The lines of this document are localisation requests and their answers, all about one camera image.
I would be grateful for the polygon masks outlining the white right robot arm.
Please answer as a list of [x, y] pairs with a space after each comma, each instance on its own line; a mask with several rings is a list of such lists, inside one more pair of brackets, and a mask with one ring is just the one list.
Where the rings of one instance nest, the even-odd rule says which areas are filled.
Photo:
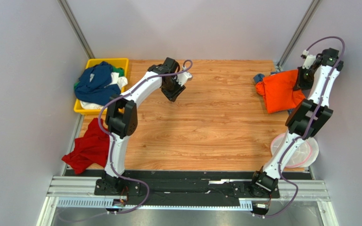
[[308, 98], [302, 100], [289, 115], [285, 125], [287, 131], [271, 159], [256, 171], [248, 186], [254, 197], [267, 197], [276, 191], [282, 172], [294, 152], [310, 137], [314, 137], [331, 118], [329, 96], [333, 83], [344, 62], [343, 51], [334, 48], [317, 55], [302, 54], [304, 64], [298, 68], [298, 77], [293, 90], [310, 90]]

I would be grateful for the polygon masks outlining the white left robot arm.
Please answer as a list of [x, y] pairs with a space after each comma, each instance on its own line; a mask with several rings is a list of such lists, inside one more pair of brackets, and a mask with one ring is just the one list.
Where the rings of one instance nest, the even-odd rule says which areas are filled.
[[119, 194], [125, 191], [123, 173], [125, 171], [125, 155], [130, 137], [138, 126], [138, 107], [155, 90], [159, 89], [171, 102], [185, 90], [185, 84], [192, 80], [189, 72], [193, 66], [180, 65], [172, 58], [166, 58], [162, 64], [152, 65], [145, 75], [129, 90], [112, 95], [110, 101], [103, 107], [106, 111], [106, 129], [103, 132], [110, 137], [108, 159], [102, 178], [97, 181], [97, 188]]

